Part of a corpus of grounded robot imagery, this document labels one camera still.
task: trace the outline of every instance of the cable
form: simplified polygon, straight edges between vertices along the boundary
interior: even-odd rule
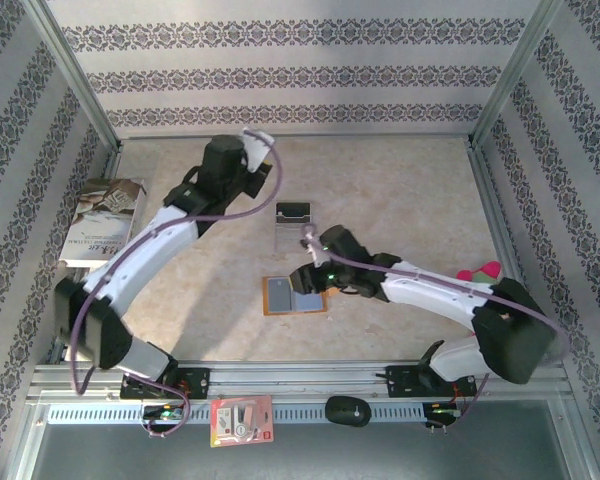
[[[180,421],[177,424],[175,424],[169,430],[167,430],[165,432],[156,432],[156,431],[152,430],[151,426],[153,425],[153,420],[149,420],[149,422],[147,423],[146,426],[143,425],[144,429],[147,432],[149,432],[150,437],[164,438],[167,435],[171,435],[176,430],[178,430],[180,427],[182,427],[185,423],[187,423],[187,420],[189,420],[189,415],[191,413],[191,402],[189,401],[189,397],[187,397],[187,394],[185,392],[178,390],[176,388],[168,387],[167,385],[163,385],[162,383],[153,382],[146,378],[139,377],[138,375],[135,375],[133,373],[128,373],[127,375],[129,376],[129,378],[133,378],[134,380],[136,380],[138,382],[142,382],[145,385],[149,385],[154,388],[159,388],[160,390],[163,390],[165,392],[169,392],[169,393],[178,395],[183,400],[182,418],[180,419]]]
[[[487,385],[487,381],[489,381],[489,374],[488,373],[482,378],[482,382],[480,382],[480,386],[478,387],[478,390],[476,390],[476,394],[473,396],[473,398],[471,399],[471,401],[469,402],[469,404],[462,409],[462,414],[460,415],[460,417],[455,422],[453,422],[453,425],[456,425],[463,418],[465,418],[467,415],[469,415],[469,412],[471,411],[471,409],[473,408],[473,406],[478,401],[478,398],[480,398],[480,395],[482,395],[482,391],[484,390],[484,387]]]
[[[516,302],[512,302],[511,300],[507,300],[506,298],[501,298],[496,295],[491,295],[489,293],[484,293],[484,292],[480,292],[478,290],[473,290],[472,288],[465,287],[463,285],[458,285],[456,283],[449,282],[449,281],[443,280],[441,278],[433,277],[433,276],[427,275],[425,273],[412,272],[412,271],[408,271],[408,270],[396,270],[394,268],[385,268],[385,267],[381,267],[379,265],[371,265],[368,263],[356,262],[355,260],[349,260],[348,258],[341,257],[340,255],[337,255],[330,250],[325,250],[322,247],[322,244],[320,243],[320,241],[316,239],[316,232],[317,232],[317,229],[313,223],[305,223],[302,226],[302,235],[303,236],[306,237],[309,234],[312,235],[312,237],[308,240],[309,243],[311,245],[313,245],[314,248],[317,248],[318,250],[322,250],[329,258],[331,258],[332,260],[335,260],[336,262],[343,263],[345,265],[350,265],[355,268],[362,268],[365,270],[373,270],[373,271],[382,272],[382,273],[391,273],[393,275],[398,275],[400,277],[426,280],[427,282],[435,283],[436,285],[440,285],[445,288],[450,288],[450,289],[455,290],[460,293],[465,293],[465,294],[469,295],[469,297],[476,296],[476,297],[484,298],[486,300],[491,300],[496,303],[500,303],[501,305],[505,305],[509,308],[518,310],[519,312],[522,312],[526,315],[537,318],[542,323],[544,323],[545,325],[549,326],[552,330],[554,330],[556,332],[556,334],[560,337],[560,340],[561,340],[562,348],[561,348],[560,353],[556,356],[556,358],[551,358],[550,360],[548,360],[548,362],[561,360],[562,358],[564,358],[566,356],[567,352],[571,348],[571,342],[569,341],[569,337],[567,337],[567,334],[562,329],[562,327],[560,327],[560,325],[558,325],[556,322],[554,322],[549,317],[547,317],[546,315],[543,315],[540,312],[536,312],[535,310],[533,310],[529,307],[520,305],[519,303],[516,303]]]
[[[165,223],[159,225],[158,227],[156,227],[151,232],[148,232],[146,235],[143,235],[142,237],[140,237],[133,244],[131,244],[127,250],[124,250],[121,253],[121,255],[110,266],[104,267],[104,268],[107,268],[106,274],[102,276],[100,281],[96,284],[96,286],[93,288],[93,290],[89,293],[89,295],[85,299],[84,303],[80,307],[80,310],[78,311],[78,315],[76,316],[75,322],[73,324],[73,329],[71,330],[71,339],[70,339],[70,343],[69,343],[69,345],[71,347],[71,352],[69,355],[69,370],[70,370],[70,374],[71,374],[71,378],[70,378],[71,385],[77,395],[80,396],[80,395],[84,394],[84,392],[87,389],[89,379],[91,378],[91,375],[93,374],[93,372],[95,370],[95,365],[92,365],[91,368],[89,369],[89,371],[87,372],[87,374],[85,375],[82,385],[79,384],[78,372],[76,369],[76,361],[77,361],[77,351],[78,351],[78,339],[80,337],[80,329],[82,328],[82,323],[84,322],[84,319],[87,315],[87,312],[89,311],[89,308],[91,307],[91,304],[93,303],[96,296],[98,295],[98,292],[100,292],[102,287],[104,287],[107,283],[109,283],[111,281],[113,274],[116,272],[116,270],[118,268],[120,268],[120,266],[124,263],[124,261],[133,252],[135,252],[138,248],[140,248],[140,246],[144,245],[147,241],[151,240],[152,238],[155,238],[158,234],[160,234],[160,232],[163,232],[164,230],[167,230],[171,227],[175,227],[176,225],[180,225],[183,223],[192,223],[192,222],[198,222],[198,221],[217,222],[217,221],[223,221],[223,220],[237,220],[239,218],[245,218],[245,217],[254,215],[254,214],[264,210],[271,202],[273,202],[274,198],[276,198],[276,196],[280,192],[280,187],[282,186],[283,169],[282,169],[282,162],[280,160],[280,156],[278,155],[278,152],[275,149],[273,142],[270,142],[267,138],[265,138],[263,135],[259,134],[258,132],[253,132],[251,130],[245,130],[244,134],[260,140],[267,147],[269,147],[271,154],[273,155],[273,159],[275,161],[275,166],[276,166],[276,185],[275,185],[273,191],[260,205],[258,205],[257,207],[254,207],[250,210],[247,210],[246,212],[233,213],[230,215],[191,215],[191,216],[187,216],[184,218],[179,218],[176,220],[171,220],[169,222],[165,222]],[[151,385],[151,386],[160,385],[160,384],[156,384],[155,382],[152,382],[151,380],[148,380],[148,379],[145,379],[142,377],[133,376],[131,374],[129,374],[129,376],[139,382],[146,383],[147,385]],[[175,390],[175,389],[166,390],[166,391],[171,391],[171,393],[178,392],[178,390]],[[189,402],[189,400],[188,400],[188,398],[186,398],[186,395],[185,395],[185,405],[188,402]],[[173,430],[175,430],[175,428],[169,430],[168,433],[171,433]]]

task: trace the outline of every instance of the red package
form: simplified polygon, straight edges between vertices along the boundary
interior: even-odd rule
[[[270,396],[211,401],[211,447],[273,442]]]

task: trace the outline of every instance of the pink object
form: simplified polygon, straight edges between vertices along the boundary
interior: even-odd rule
[[[471,279],[473,278],[473,272],[471,270],[460,270],[457,273],[456,278],[458,280],[463,280],[465,282],[470,282]]]
[[[473,274],[477,272],[482,272],[491,278],[498,278],[501,270],[502,266],[500,265],[500,262],[488,262],[477,270],[460,270],[457,273],[456,278],[458,280],[470,282],[473,279]]]

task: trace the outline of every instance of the aluminum frame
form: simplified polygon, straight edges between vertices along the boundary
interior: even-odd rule
[[[540,0],[471,132],[470,137],[476,145],[482,145],[489,134],[489,130],[495,123],[509,94],[522,76],[533,51],[537,48],[551,20],[563,3],[563,0]]]
[[[120,139],[89,84],[82,67],[76,60],[47,2],[45,0],[22,0],[22,5],[33,21],[38,33],[56,58],[58,67],[76,97],[78,97],[80,105],[87,113],[100,138],[115,151],[120,145]]]
[[[519,279],[520,272],[513,254],[511,239],[507,234],[502,212],[491,180],[486,173],[484,158],[467,142],[476,185],[484,207],[487,223],[498,258],[506,275]],[[395,361],[334,361],[334,362],[181,362],[183,367],[205,367],[212,370],[209,399],[234,395],[272,395],[274,408],[285,406],[323,405],[335,394],[349,394],[368,401],[372,408],[392,405],[413,405],[421,402],[444,401],[448,398],[389,398],[384,379],[387,365],[413,365],[417,362]],[[12,449],[10,470],[5,478],[30,478],[35,467],[49,412],[53,406],[93,405],[105,408],[116,405],[138,405],[138,400],[120,400],[119,389],[122,372],[95,372],[83,397],[76,397],[69,383],[69,366],[36,367],[26,397],[17,443]],[[490,379],[481,397],[484,402],[546,401],[555,434],[565,459],[568,475],[573,480],[600,480],[600,470],[586,434],[571,385],[562,363],[543,366],[536,370],[531,381],[524,386],[513,385],[496,376]],[[209,400],[192,401],[194,410],[208,404]],[[165,401],[147,402],[160,404]]]

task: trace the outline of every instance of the patterned wallpaper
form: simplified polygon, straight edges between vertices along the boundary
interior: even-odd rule
[[[0,0],[0,476],[77,193],[109,153],[18,0]]]
[[[538,0],[48,2],[128,138],[469,133]]]
[[[562,320],[600,464],[600,1],[567,1],[483,145],[527,285]]]

